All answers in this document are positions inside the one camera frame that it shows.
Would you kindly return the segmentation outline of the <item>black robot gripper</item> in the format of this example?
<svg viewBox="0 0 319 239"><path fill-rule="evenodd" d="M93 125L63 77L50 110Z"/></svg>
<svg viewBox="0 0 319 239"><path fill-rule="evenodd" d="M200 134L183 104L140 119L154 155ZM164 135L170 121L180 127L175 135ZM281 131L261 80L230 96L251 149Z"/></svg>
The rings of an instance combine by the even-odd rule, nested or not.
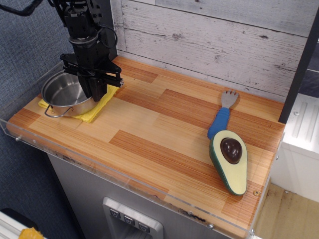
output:
<svg viewBox="0 0 319 239"><path fill-rule="evenodd" d="M60 55L65 72L77 75L86 97L99 102L107 93L107 85L121 87L122 69L109 59L110 49L100 40L90 44L72 43L74 52Z"/></svg>

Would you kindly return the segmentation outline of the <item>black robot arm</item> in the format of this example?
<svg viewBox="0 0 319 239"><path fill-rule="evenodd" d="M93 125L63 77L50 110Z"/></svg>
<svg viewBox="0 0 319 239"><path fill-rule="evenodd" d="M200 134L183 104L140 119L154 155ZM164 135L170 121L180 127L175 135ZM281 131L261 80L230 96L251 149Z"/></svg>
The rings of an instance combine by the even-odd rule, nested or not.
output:
<svg viewBox="0 0 319 239"><path fill-rule="evenodd" d="M109 57L117 41L108 41L110 27L100 23L101 6L94 0L51 0L49 4L67 28L74 50L60 56L64 71L78 78L86 97L99 102L108 85L123 85L122 70Z"/></svg>

